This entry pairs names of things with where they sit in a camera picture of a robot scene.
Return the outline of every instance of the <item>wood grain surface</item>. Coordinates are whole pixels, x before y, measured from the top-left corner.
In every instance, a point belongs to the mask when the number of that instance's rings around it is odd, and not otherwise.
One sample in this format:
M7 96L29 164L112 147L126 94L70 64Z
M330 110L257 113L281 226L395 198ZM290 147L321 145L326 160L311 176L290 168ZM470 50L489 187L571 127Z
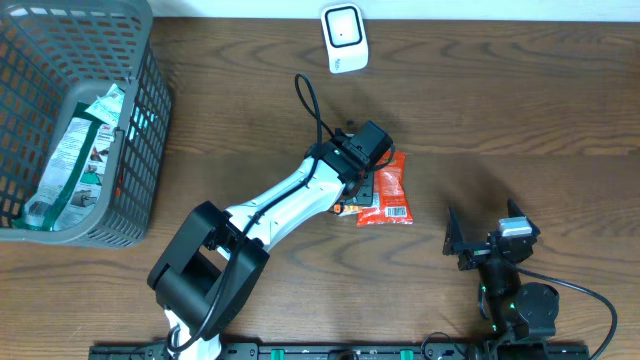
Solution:
M375 120L408 155L412 226L319 215L272 252L229 335L265 342L418 342L491 331L478 276L441 253L447 206L482 236L513 196L542 230L524 267L609 297L606 359L640 358L640 25L367 22L370 59L327 68L318 21L158 19L176 102L147 239L124 250L0 244L0 358L86 359L167 322L146 276L189 211L289 175L314 141L308 74L332 127ZM557 340L603 340L609 313L558 289Z

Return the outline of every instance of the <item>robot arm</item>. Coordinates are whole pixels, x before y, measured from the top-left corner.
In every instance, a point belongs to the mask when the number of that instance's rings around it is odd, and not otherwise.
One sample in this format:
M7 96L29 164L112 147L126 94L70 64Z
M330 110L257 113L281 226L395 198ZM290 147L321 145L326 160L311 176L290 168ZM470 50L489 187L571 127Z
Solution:
M180 359L218 356L218 334L244 306L269 260L268 252L313 215L353 197L364 173L376 169L392 143L372 122L352 137L338 130L331 140L310 149L314 157L308 156L292 175L255 199L225 211L207 201L189 214L147 279L177 330L176 343L184 343L203 326L202 336ZM202 246L229 260L223 271L200 252ZM224 272L228 279L223 284ZM209 321L204 321L210 310Z

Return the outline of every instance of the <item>silver metal part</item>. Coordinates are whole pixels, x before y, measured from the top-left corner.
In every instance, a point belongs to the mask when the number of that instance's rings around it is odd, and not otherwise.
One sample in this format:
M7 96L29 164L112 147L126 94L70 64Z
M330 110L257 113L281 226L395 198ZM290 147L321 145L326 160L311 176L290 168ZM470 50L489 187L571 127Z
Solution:
M533 233L526 216L498 220L498 231L502 237L531 235Z

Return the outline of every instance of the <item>red package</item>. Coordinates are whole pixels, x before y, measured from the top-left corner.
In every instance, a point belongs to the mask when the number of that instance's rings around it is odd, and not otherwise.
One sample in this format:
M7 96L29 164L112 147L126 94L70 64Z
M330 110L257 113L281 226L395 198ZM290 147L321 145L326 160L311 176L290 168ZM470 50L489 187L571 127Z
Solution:
M387 152L378 164L389 160ZM397 151L391 163L375 172L373 205L358 214L358 226L373 224L413 224L413 215L404 194L404 163L406 155Z

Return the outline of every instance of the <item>logo on white device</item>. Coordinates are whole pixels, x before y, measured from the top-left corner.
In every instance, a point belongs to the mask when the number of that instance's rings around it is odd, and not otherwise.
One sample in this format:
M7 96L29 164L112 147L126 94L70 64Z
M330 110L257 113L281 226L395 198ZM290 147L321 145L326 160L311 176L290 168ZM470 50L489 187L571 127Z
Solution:
M362 14L355 4L330 6L322 11L322 31L329 70L343 73L362 69L369 61Z

